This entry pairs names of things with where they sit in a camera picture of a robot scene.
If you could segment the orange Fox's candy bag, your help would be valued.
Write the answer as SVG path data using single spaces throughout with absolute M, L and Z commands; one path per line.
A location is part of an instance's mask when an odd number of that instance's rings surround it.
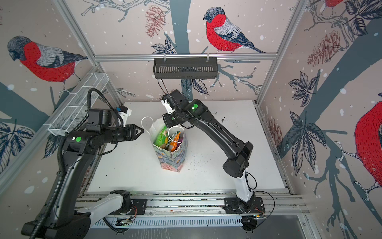
M 172 142 L 168 151 L 174 152 L 177 149 L 178 145 L 181 144 L 181 142 L 179 141 L 180 135 L 181 133 L 177 131 L 171 136 Z

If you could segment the floral paper gift bag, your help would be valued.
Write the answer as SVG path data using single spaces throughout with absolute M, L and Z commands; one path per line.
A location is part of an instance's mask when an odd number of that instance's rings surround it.
M 180 172 L 188 149 L 185 128 L 181 126 L 167 127 L 162 118 L 153 120 L 149 116 L 141 120 L 141 126 L 149 135 L 161 168 Z

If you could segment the green yellow Fox's candy bag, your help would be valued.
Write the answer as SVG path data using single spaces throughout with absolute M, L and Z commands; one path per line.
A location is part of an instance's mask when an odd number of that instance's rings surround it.
M 166 136 L 166 146 L 165 146 L 165 149 L 166 150 L 169 150 L 169 147 L 170 147 L 170 144 L 172 142 L 172 139 L 169 135 Z

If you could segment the green chips bag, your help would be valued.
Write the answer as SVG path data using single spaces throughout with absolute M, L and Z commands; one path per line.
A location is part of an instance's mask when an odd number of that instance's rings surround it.
M 165 148 L 166 145 L 168 143 L 168 138 L 167 138 L 167 127 L 164 126 L 161 130 L 161 132 L 158 134 L 158 136 L 156 137 L 155 141 L 154 141 L 154 144 L 157 146 L 157 147 L 160 147 L 160 148 Z

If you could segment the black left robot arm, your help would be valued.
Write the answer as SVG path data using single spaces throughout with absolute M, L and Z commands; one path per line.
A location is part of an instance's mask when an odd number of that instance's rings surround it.
M 90 227 L 112 212 L 138 214 L 125 190 L 113 190 L 97 203 L 75 210 L 83 179 L 91 162 L 102 154 L 100 149 L 112 143 L 138 139 L 144 129 L 126 124 L 131 110 L 125 106 L 113 110 L 90 109 L 89 120 L 83 130 L 70 132 L 59 144 L 57 159 L 59 172 L 40 214 L 25 223 L 21 233 L 31 239 L 82 239 Z

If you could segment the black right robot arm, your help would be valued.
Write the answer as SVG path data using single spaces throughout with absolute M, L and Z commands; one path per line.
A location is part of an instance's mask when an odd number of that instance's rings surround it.
M 249 188 L 246 169 L 253 150 L 251 142 L 243 142 L 229 132 L 213 115 L 208 107 L 198 99 L 191 102 L 179 91 L 174 90 L 162 97 L 162 105 L 167 113 L 163 120 L 167 127 L 189 122 L 207 134 L 226 154 L 224 171 L 234 178 L 236 197 L 233 203 L 224 207 L 226 213 L 252 213 L 255 210 L 255 193 Z

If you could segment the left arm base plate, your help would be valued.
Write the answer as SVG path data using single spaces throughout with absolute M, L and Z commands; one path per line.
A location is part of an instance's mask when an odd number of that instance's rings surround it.
M 109 215 L 144 215 L 147 206 L 147 199 L 131 199 L 131 203 L 127 208 L 120 208 Z

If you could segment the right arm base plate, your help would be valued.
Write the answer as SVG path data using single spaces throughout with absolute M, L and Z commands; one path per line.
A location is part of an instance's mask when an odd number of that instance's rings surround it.
M 224 198 L 222 207 L 227 214 L 265 214 L 263 199 L 252 197 L 248 202 L 244 202 L 238 197 Z

